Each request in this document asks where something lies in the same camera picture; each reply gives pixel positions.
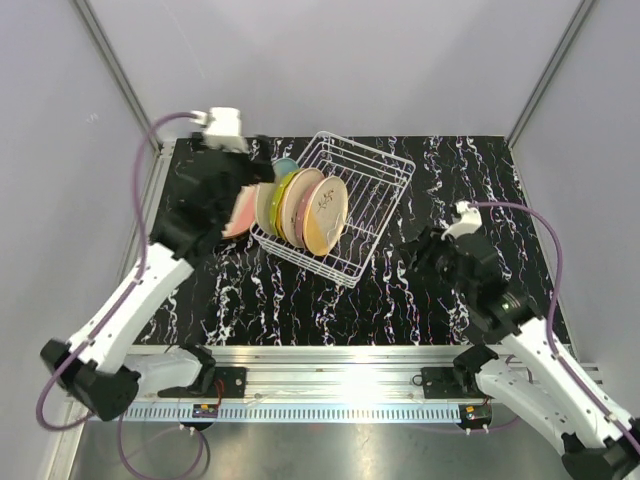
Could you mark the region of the aluminium mounting rail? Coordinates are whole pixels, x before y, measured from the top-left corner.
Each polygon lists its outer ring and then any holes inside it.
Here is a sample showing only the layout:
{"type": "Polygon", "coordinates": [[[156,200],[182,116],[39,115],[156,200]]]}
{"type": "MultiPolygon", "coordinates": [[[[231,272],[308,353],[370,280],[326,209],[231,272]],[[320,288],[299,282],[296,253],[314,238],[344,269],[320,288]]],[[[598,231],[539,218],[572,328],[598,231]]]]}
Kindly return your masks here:
{"type": "Polygon", "coordinates": [[[196,387],[214,367],[245,367],[245,395],[225,401],[386,404],[435,402],[424,397],[423,367],[450,367],[464,346],[214,346],[187,352],[170,346],[90,346],[81,361],[106,375],[139,373],[141,399],[199,398],[196,387]]]}

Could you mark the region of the aluminium frame post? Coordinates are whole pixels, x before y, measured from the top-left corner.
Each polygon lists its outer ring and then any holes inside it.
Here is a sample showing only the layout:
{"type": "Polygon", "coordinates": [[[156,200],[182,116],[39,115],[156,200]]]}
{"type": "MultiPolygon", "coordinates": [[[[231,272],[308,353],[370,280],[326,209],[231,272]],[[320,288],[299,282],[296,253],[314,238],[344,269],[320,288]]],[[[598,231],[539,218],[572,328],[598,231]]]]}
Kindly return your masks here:
{"type": "Polygon", "coordinates": [[[133,115],[137,125],[143,132],[147,132],[152,126],[152,121],[147,115],[139,96],[126,74],[120,59],[102,26],[90,1],[71,0],[70,5],[75,10],[79,20],[83,24],[90,40],[106,67],[112,80],[115,82],[125,104],[133,115]]]}
{"type": "Polygon", "coordinates": [[[522,111],[520,112],[513,128],[506,137],[507,145],[513,149],[524,133],[527,125],[533,117],[538,106],[542,102],[547,90],[551,86],[556,74],[564,63],[571,48],[579,37],[581,30],[586,25],[598,0],[581,0],[578,2],[568,24],[560,36],[549,60],[531,91],[522,111]]]}

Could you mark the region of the pink cream branch plate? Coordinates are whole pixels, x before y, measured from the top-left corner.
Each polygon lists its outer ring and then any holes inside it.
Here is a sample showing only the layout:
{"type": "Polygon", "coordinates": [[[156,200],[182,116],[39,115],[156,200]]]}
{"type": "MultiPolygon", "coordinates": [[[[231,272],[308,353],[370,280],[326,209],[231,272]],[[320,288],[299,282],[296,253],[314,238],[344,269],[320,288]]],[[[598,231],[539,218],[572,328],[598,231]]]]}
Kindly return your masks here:
{"type": "Polygon", "coordinates": [[[279,227],[283,238],[297,248],[304,246],[296,233],[298,209],[309,188],[315,186],[324,179],[324,174],[316,168],[304,168],[298,170],[288,183],[282,195],[279,205],[279,227]]]}
{"type": "Polygon", "coordinates": [[[252,226],[255,219],[256,189],[255,185],[242,188],[222,234],[225,240],[245,234],[252,226]]]}

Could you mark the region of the orange cream branch plate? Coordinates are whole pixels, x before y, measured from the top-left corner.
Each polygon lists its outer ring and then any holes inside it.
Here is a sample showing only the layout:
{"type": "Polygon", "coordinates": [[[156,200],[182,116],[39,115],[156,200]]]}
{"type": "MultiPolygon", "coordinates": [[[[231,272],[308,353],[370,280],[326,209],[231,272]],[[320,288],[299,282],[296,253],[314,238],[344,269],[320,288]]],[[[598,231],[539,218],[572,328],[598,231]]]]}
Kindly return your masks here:
{"type": "Polygon", "coordinates": [[[303,240],[314,256],[328,255],[338,243],[349,213],[349,194],[345,182],[330,176],[322,180],[309,196],[303,218],[303,240]]]}

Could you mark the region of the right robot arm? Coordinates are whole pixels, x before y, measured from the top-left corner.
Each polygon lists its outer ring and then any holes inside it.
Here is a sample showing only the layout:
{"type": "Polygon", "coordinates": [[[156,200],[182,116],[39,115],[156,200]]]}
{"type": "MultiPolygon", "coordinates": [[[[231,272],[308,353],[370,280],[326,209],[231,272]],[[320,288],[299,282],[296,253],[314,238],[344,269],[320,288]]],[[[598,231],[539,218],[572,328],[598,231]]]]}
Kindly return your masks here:
{"type": "Polygon", "coordinates": [[[409,269],[439,278],[469,313],[470,347],[453,360],[465,397],[494,399],[541,434],[574,479],[624,479],[639,466],[639,421],[606,394],[506,281],[478,233],[426,228],[400,249],[409,269]]]}

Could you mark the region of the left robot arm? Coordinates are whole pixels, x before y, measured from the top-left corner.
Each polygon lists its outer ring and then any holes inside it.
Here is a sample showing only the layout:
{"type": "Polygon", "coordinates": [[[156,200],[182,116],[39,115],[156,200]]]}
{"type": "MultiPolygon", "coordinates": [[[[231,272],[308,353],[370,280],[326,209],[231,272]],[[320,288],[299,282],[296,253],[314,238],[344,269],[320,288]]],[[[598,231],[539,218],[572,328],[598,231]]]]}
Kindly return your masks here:
{"type": "Polygon", "coordinates": [[[158,216],[133,270],[69,340],[51,339],[42,348],[53,382],[90,414],[111,421],[140,396],[178,389],[203,397],[213,390],[216,361],[202,345],[184,344],[139,361],[127,354],[167,297],[222,241],[242,188],[274,180],[269,141],[259,136],[256,142],[256,154],[233,152],[194,135],[184,191],[158,216]]]}

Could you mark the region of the green polka dot plate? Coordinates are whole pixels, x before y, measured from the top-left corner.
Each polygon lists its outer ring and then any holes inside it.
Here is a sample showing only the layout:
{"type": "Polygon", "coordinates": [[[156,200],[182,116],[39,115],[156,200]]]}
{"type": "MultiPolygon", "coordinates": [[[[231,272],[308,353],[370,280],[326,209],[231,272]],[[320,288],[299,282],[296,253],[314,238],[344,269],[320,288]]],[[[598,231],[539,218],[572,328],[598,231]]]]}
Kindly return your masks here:
{"type": "Polygon", "coordinates": [[[279,238],[284,237],[284,234],[281,231],[280,220],[279,220],[282,198],[284,196],[284,193],[286,192],[286,189],[288,188],[289,184],[294,179],[294,177],[297,175],[297,173],[298,171],[295,170],[286,174],[279,181],[278,185],[276,186],[275,192],[272,196],[270,210],[269,210],[269,222],[275,235],[278,236],[279,238]]]}

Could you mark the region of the white wire dish rack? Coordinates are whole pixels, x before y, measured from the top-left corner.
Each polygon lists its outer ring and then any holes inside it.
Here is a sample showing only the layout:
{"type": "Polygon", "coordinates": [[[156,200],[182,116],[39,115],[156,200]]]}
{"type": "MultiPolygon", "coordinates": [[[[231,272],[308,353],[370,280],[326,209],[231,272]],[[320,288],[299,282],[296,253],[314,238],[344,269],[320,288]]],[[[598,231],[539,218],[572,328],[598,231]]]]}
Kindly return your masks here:
{"type": "Polygon", "coordinates": [[[268,253],[352,288],[361,279],[416,169],[414,162],[326,131],[318,132],[295,160],[341,178],[349,194],[343,233],[326,256],[314,256],[284,238],[266,234],[256,221],[252,237],[268,253]]]}

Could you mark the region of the blue cream branch plate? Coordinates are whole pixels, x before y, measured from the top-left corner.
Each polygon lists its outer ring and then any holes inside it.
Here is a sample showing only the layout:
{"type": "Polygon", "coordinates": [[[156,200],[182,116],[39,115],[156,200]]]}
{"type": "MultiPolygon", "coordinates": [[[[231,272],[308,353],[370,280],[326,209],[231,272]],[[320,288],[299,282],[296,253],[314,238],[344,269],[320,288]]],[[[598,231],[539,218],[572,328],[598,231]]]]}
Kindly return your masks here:
{"type": "Polygon", "coordinates": [[[297,162],[289,157],[284,157],[273,162],[275,180],[271,183],[260,183],[256,189],[255,197],[255,221],[256,224],[268,235],[274,235],[275,230],[270,223],[270,209],[274,193],[289,173],[299,169],[297,162]]]}

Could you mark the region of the left aluminium frame post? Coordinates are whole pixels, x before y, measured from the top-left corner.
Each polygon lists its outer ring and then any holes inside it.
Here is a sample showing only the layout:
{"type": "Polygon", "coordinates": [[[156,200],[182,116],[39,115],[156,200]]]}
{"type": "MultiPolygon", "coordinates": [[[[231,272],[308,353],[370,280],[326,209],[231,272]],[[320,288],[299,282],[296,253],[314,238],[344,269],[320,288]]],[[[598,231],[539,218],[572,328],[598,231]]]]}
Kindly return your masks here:
{"type": "Polygon", "coordinates": [[[139,96],[126,74],[120,59],[102,26],[90,1],[71,0],[70,5],[75,10],[79,20],[83,24],[90,40],[106,67],[112,80],[115,82],[125,104],[133,115],[137,125],[143,132],[147,132],[152,126],[152,121],[147,115],[139,96]]]}

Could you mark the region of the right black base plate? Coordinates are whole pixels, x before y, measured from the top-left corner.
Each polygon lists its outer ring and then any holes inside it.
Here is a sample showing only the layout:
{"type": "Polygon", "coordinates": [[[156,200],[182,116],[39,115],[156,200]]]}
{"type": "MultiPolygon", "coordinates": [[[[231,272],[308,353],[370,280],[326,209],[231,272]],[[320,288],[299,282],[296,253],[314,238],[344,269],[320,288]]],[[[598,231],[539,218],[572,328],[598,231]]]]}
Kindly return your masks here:
{"type": "Polygon", "coordinates": [[[474,376],[455,367],[423,367],[421,386],[427,399],[484,399],[474,376]]]}

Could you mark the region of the black marble pattern mat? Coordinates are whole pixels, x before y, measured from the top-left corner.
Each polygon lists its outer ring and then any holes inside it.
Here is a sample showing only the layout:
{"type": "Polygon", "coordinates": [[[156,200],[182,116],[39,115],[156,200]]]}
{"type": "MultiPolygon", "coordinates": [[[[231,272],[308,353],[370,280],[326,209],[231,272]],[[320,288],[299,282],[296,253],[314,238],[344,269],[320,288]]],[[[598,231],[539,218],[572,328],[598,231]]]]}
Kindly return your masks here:
{"type": "Polygon", "coordinates": [[[146,345],[447,345],[463,341],[468,314],[436,278],[408,270],[399,245],[428,223],[446,225],[459,200],[495,201],[483,233],[506,279],[542,312],[552,274],[507,142],[498,136],[383,136],[365,144],[410,160],[412,182],[363,277],[352,288],[266,253],[249,235],[221,244],[175,290],[139,335],[146,345]]]}

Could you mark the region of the pink scalloped plate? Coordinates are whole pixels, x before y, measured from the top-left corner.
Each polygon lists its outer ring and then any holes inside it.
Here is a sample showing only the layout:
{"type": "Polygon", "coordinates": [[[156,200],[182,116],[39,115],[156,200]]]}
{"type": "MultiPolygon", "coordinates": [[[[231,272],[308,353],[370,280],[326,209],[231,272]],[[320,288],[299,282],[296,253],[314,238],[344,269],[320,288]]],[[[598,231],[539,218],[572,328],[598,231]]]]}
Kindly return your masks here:
{"type": "Polygon", "coordinates": [[[315,187],[314,186],[310,186],[304,193],[304,195],[302,196],[302,199],[300,200],[299,204],[298,204],[298,208],[296,211],[296,217],[295,217],[295,236],[296,236],[296,240],[298,242],[298,247],[299,248],[304,248],[305,247],[305,242],[304,242],[304,219],[305,219],[305,212],[306,212],[306,208],[307,205],[309,203],[309,200],[313,194],[315,187]]]}

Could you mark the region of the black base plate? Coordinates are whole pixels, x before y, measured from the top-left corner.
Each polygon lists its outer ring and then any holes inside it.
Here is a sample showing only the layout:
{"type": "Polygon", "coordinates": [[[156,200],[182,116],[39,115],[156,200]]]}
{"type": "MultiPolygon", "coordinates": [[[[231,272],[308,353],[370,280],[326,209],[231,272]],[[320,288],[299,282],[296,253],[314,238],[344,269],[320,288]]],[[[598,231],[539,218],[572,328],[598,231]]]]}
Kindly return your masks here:
{"type": "Polygon", "coordinates": [[[199,398],[242,399],[248,370],[245,367],[214,367],[204,373],[195,395],[199,398]]]}
{"type": "Polygon", "coordinates": [[[455,367],[423,367],[421,386],[427,399],[484,399],[474,376],[455,367]]]}

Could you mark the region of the right aluminium frame post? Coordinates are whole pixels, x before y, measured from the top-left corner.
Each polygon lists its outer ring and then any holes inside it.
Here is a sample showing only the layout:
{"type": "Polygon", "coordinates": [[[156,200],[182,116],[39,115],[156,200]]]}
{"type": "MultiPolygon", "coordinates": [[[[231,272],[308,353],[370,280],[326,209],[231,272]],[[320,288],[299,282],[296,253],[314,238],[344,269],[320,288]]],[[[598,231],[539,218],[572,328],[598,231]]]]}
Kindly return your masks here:
{"type": "Polygon", "coordinates": [[[549,60],[531,91],[522,111],[520,112],[513,128],[506,137],[507,145],[513,149],[524,133],[527,125],[533,117],[538,106],[542,102],[547,90],[551,86],[556,74],[564,63],[571,48],[579,37],[581,30],[586,25],[598,0],[581,0],[578,2],[568,24],[560,36],[549,60]]]}

